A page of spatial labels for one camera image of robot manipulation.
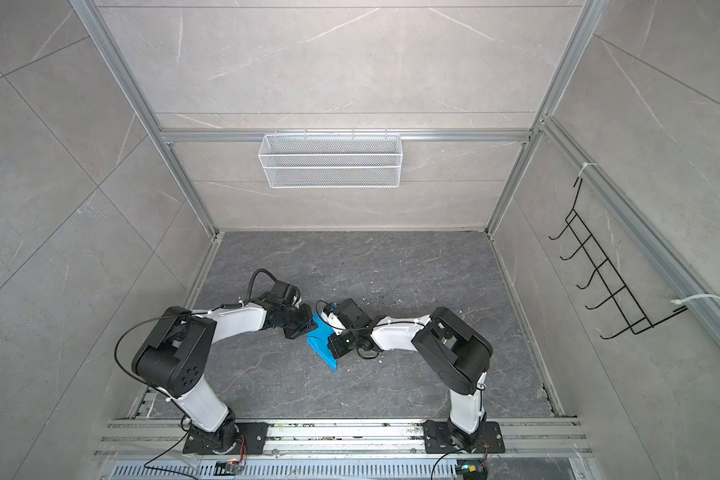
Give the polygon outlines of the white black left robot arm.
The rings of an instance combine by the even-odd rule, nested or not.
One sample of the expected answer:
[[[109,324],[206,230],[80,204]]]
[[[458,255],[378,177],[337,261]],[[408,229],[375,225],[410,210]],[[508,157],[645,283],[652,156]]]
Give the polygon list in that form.
[[[193,427],[216,433],[232,421],[231,409],[212,390],[205,367],[213,344],[242,334],[280,328],[296,339],[317,328],[297,287],[277,281],[255,299],[213,310],[171,307],[135,353],[132,373],[167,395]]]

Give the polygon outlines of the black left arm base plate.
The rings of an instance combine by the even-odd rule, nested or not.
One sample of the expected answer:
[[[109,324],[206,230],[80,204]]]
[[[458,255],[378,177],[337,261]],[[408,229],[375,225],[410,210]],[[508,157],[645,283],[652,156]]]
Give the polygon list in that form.
[[[269,424],[265,422],[227,422],[215,432],[206,432],[192,424],[182,452],[197,455],[260,455],[264,450],[268,429]]]

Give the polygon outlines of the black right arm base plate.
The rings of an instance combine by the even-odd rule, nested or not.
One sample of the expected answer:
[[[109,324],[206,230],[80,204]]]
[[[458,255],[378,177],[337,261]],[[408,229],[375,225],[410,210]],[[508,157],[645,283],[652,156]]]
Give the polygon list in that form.
[[[429,454],[464,451],[469,454],[503,454],[506,447],[500,425],[482,420],[473,433],[465,433],[451,421],[422,423],[425,450]]]

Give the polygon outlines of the blue square paper sheet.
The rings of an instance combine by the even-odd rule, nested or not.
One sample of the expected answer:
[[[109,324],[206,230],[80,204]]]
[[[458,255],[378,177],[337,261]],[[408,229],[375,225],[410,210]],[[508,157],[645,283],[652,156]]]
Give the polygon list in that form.
[[[325,323],[318,313],[312,314],[316,328],[307,334],[307,344],[333,370],[337,370],[337,360],[329,348],[329,337],[335,334],[334,329]]]

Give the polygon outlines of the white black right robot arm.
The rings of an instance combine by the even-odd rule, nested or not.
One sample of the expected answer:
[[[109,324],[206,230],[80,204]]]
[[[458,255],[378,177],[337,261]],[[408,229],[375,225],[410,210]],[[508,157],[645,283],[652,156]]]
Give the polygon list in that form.
[[[438,307],[416,318],[372,318],[346,299],[324,304],[318,317],[333,330],[324,350],[334,360],[352,351],[363,359],[392,350],[417,352],[450,391],[453,433],[476,434],[485,418],[482,391],[493,347],[453,311]]]

